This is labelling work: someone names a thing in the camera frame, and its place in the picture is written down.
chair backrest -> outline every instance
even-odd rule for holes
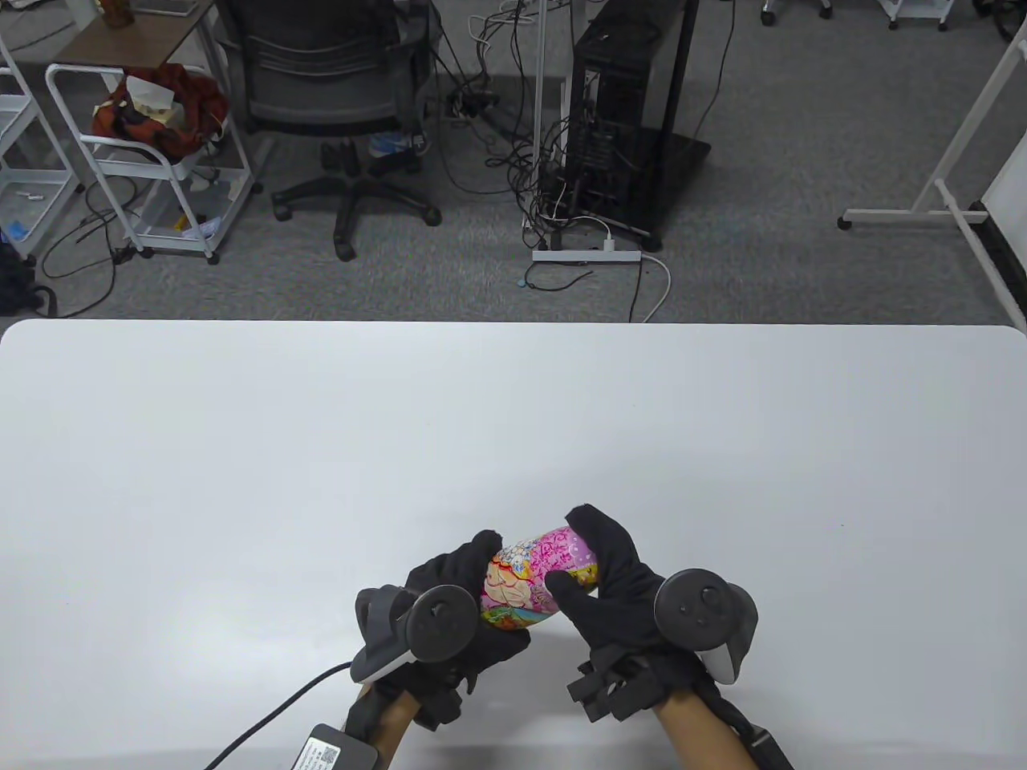
[[[397,82],[410,80],[412,68],[394,61],[409,36],[393,0],[217,4],[233,101],[244,99],[241,109],[258,126],[296,133],[329,133],[332,127],[370,132],[397,127],[404,113],[414,114],[414,84]]]

blue shoe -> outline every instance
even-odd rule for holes
[[[368,138],[368,155],[373,158],[384,158],[387,155],[395,155],[397,152],[409,150],[411,146],[410,134],[402,131],[384,131],[382,133],[372,133]],[[428,150],[428,143],[418,151],[421,156]]]

pink can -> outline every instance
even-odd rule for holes
[[[545,576],[569,572],[588,590],[596,587],[595,554],[570,527],[507,545],[492,557],[482,591],[482,617],[514,630],[545,620],[560,609],[545,589]]]

power strip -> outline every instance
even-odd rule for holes
[[[559,252],[531,253],[532,262],[571,262],[581,265],[586,262],[604,262],[606,264],[631,264],[642,261],[641,252],[604,252],[600,248],[562,248]]]

label sticker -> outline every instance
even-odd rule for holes
[[[293,770],[332,770],[339,759],[339,749],[317,738],[307,738]]]

